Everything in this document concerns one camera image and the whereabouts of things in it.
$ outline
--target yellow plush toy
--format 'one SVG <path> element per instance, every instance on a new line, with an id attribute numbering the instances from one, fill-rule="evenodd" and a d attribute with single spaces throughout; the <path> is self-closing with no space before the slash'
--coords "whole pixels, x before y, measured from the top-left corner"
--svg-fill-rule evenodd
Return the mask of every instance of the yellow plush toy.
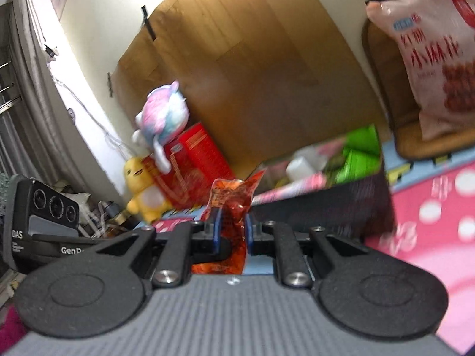
<path id="1" fill-rule="evenodd" d="M 140 158 L 129 159 L 125 163 L 123 172 L 125 182 L 132 193 L 132 199 L 127 204 L 127 210 L 130 213 L 141 213 L 146 223 L 152 223 L 172 208 L 153 182 Z"/>

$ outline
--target plastic bag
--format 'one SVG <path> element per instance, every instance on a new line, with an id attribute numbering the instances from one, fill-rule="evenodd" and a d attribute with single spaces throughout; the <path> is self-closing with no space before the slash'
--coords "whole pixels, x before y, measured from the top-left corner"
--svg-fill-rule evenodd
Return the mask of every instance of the plastic bag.
<path id="1" fill-rule="evenodd" d="M 231 242 L 232 252 L 227 260 L 193 265 L 193 273 L 242 273 L 246 262 L 244 216 L 251 208 L 252 195 L 263 175 L 264 171 L 260 171 L 245 181 L 216 179 L 213 182 L 210 201 L 201 220 L 206 221 L 211 208 L 222 207 L 221 236 Z"/>
<path id="2" fill-rule="evenodd" d="M 398 44 L 424 140 L 475 126 L 475 0 L 370 2 L 369 19 Z"/>

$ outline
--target orange snack package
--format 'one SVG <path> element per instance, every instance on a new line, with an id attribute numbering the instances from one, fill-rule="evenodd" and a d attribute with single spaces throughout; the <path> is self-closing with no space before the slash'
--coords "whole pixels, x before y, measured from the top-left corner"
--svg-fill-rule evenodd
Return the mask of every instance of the orange snack package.
<path id="1" fill-rule="evenodd" d="M 251 207 L 252 195 L 264 171 L 245 181 L 216 179 L 211 187 L 210 200 L 201 218 L 210 216 L 212 207 L 223 209 L 221 236 L 231 242 L 231 256 L 217 263 L 193 265 L 193 273 L 241 274 L 246 262 L 246 240 L 244 237 L 244 216 Z"/>

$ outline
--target plush toy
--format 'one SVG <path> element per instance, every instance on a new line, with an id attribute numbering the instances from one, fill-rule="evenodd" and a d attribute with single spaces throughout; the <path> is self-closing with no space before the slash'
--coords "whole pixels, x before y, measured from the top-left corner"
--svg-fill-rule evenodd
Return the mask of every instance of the plush toy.
<path id="1" fill-rule="evenodd" d="M 163 145 L 184 130 L 188 117 L 188 108 L 185 98 L 178 91 L 178 82 L 150 92 L 142 112 L 135 117 L 140 130 L 134 133 L 132 141 L 141 146 L 147 145 L 154 151 L 157 168 L 163 174 L 168 174 L 172 168 Z"/>
<path id="2" fill-rule="evenodd" d="M 124 166 L 125 183 L 132 193 L 127 210 L 132 214 L 141 213 L 146 223 L 160 219 L 163 213 L 172 208 L 160 189 L 143 166 L 140 158 L 129 159 Z"/>

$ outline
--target pink polka dot mat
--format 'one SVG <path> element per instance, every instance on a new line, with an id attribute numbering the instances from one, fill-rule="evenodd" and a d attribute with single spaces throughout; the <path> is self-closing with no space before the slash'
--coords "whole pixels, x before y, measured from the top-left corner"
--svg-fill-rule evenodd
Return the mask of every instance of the pink polka dot mat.
<path id="1" fill-rule="evenodd" d="M 398 228 L 366 244 L 436 275 L 449 293 L 438 335 L 464 354 L 475 343 L 475 162 L 393 195 Z"/>

